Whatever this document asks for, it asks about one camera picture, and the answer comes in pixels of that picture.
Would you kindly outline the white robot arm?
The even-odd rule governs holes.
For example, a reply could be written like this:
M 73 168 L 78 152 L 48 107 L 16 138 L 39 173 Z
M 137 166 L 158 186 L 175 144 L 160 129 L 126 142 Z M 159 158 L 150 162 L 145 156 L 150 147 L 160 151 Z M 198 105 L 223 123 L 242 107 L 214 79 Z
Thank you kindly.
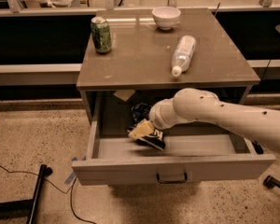
M 215 124 L 280 154 L 280 111 L 222 102 L 210 91 L 183 89 L 152 106 L 129 132 L 133 140 L 191 122 Z

